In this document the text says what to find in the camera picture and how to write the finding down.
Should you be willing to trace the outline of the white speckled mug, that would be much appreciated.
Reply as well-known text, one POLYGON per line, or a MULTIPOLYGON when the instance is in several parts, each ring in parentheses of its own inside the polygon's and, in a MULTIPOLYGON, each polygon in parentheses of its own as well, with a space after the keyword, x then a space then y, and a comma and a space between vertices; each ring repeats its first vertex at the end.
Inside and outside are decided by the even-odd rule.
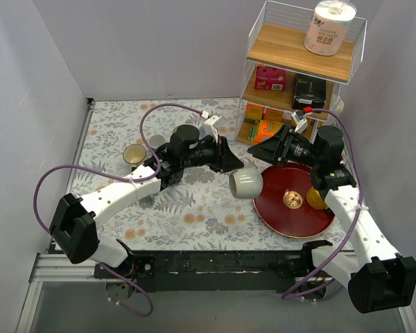
POLYGON ((263 189, 263 177, 253 159, 241 158, 243 168, 229 175, 229 189, 234 198, 254 199, 263 189))

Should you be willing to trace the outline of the yellow mug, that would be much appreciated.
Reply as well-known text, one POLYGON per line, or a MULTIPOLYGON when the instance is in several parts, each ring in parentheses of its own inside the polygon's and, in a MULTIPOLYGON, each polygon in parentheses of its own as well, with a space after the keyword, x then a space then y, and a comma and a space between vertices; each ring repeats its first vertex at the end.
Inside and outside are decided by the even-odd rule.
POLYGON ((311 187, 307 191, 306 200, 308 204, 316 210, 326 210, 328 208, 327 204, 320 196, 319 191, 316 190, 314 187, 311 187))

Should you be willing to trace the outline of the white ceramic mug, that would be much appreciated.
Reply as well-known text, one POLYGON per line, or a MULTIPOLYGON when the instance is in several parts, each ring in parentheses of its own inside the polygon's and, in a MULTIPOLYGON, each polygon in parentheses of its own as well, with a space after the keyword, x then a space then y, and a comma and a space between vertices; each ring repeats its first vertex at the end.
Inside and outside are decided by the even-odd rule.
POLYGON ((159 148, 161 145, 166 143, 166 139, 165 137, 163 137, 162 135, 152 135, 149 139, 148 139, 148 144, 151 148, 153 149, 157 149, 159 148))

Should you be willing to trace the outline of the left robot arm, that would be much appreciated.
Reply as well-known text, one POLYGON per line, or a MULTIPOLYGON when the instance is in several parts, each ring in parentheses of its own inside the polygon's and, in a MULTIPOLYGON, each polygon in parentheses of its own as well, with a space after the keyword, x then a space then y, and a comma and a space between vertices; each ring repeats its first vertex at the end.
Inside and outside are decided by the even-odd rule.
POLYGON ((230 150, 227 138, 206 135, 181 125, 165 144, 121 182, 82 196, 67 194, 58 203, 49 232, 72 264, 88 259, 108 265, 118 277, 129 276, 134 262, 121 241, 98 233, 115 214, 131 204, 181 181, 184 170, 207 166, 216 173, 241 169, 244 163, 230 150))

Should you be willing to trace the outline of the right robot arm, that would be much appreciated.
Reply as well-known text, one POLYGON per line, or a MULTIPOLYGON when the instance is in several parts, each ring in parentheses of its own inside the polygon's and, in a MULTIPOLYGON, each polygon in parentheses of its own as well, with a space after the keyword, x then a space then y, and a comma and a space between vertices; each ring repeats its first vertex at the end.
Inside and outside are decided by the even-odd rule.
POLYGON ((343 132, 334 126, 319 128, 314 142, 283 126, 248 153, 273 166, 296 162, 309 167, 313 188, 347 230, 339 246, 328 241, 303 245, 300 267, 305 274, 326 272, 346 288, 362 314, 409 306, 416 286, 416 260, 402 256, 372 218, 356 174, 341 162, 345 142, 343 132))

